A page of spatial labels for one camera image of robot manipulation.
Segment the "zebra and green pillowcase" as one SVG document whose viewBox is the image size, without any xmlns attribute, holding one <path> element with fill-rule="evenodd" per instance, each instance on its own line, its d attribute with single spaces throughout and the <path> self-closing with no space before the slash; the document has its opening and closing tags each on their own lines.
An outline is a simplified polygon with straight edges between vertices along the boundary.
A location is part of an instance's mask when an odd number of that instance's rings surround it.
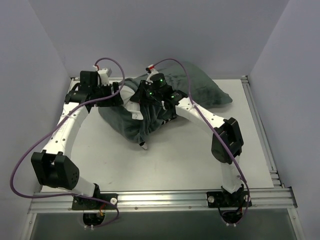
<svg viewBox="0 0 320 240">
<path fill-rule="evenodd" d="M 191 97 L 206 109 L 225 106 L 233 102 L 228 93 L 220 87 L 198 66 L 183 62 L 191 81 Z M 157 131 L 162 125 L 173 120 L 172 113 L 160 106 L 140 105 L 140 113 L 133 115 L 126 109 L 130 103 L 130 97 L 138 89 L 142 80 L 146 80 L 147 74 L 136 78 L 126 78 L 121 90 L 123 105 L 114 107 L 99 107 L 100 116 L 125 139 L 146 147 L 146 141 L 151 133 Z"/>
</svg>

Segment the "white pillow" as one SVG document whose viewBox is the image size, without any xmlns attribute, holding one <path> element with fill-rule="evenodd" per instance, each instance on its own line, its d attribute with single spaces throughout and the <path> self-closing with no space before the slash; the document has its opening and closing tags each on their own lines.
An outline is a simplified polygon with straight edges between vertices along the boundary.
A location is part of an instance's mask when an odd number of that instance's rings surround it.
<svg viewBox="0 0 320 240">
<path fill-rule="evenodd" d="M 123 86 L 120 91 L 120 96 L 123 100 L 123 107 L 131 113 L 131 118 L 133 120 L 142 121 L 144 119 L 141 112 L 140 104 L 131 101 L 131 97 L 135 94 L 135 91 L 128 86 Z"/>
</svg>

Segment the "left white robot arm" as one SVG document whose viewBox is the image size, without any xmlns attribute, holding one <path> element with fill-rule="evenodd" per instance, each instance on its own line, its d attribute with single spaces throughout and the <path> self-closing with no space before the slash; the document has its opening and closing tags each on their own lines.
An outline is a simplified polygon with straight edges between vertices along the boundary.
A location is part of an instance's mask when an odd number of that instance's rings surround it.
<svg viewBox="0 0 320 240">
<path fill-rule="evenodd" d="M 65 97 L 62 115 L 57 129 L 50 134 L 41 152 L 31 156 L 38 182 L 42 186 L 66 190 L 83 197 L 83 204 L 90 210 L 100 206 L 101 197 L 97 185 L 80 176 L 79 168 L 71 160 L 71 152 L 79 129 L 89 115 L 95 100 L 104 98 L 102 104 L 110 107 L 121 104 L 120 95 L 110 96 L 119 90 L 119 83 L 109 83 L 112 71 L 81 71 L 77 82 Z"/>
</svg>

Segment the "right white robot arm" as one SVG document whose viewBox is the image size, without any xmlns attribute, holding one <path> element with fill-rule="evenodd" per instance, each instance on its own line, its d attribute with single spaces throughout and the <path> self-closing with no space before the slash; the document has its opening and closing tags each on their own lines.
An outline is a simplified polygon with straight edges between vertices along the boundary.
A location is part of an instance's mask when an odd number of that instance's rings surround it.
<svg viewBox="0 0 320 240">
<path fill-rule="evenodd" d="M 162 107 L 211 134 L 211 153 L 221 166 L 222 188 L 225 190 L 222 193 L 223 203 L 232 207 L 240 201 L 238 190 L 242 187 L 243 174 L 238 157 L 244 140 L 235 118 L 223 118 L 200 106 L 191 96 L 169 85 L 162 73 L 141 80 L 130 100 L 140 105 Z"/>
</svg>

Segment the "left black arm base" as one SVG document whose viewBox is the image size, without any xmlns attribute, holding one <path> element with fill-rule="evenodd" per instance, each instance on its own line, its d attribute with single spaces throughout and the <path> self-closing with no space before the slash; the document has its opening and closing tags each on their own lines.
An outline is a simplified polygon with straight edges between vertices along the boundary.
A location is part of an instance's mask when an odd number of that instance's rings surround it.
<svg viewBox="0 0 320 240">
<path fill-rule="evenodd" d="M 93 211 L 82 214 L 82 221 L 86 227 L 99 228 L 115 222 L 120 215 L 117 193 L 99 193 L 94 197 L 74 196 L 71 210 Z M 116 211 L 114 218 L 107 220 L 106 211 Z"/>
</svg>

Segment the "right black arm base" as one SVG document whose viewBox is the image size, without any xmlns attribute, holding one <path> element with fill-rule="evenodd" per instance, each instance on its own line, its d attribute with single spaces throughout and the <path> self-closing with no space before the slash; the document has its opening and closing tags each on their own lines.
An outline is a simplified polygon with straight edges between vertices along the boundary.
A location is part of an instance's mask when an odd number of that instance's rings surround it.
<svg viewBox="0 0 320 240">
<path fill-rule="evenodd" d="M 227 226 L 239 224 L 248 208 L 252 206 L 251 197 L 243 188 L 234 193 L 229 193 L 223 188 L 220 191 L 208 191 L 206 197 L 207 206 L 217 209 Z"/>
</svg>

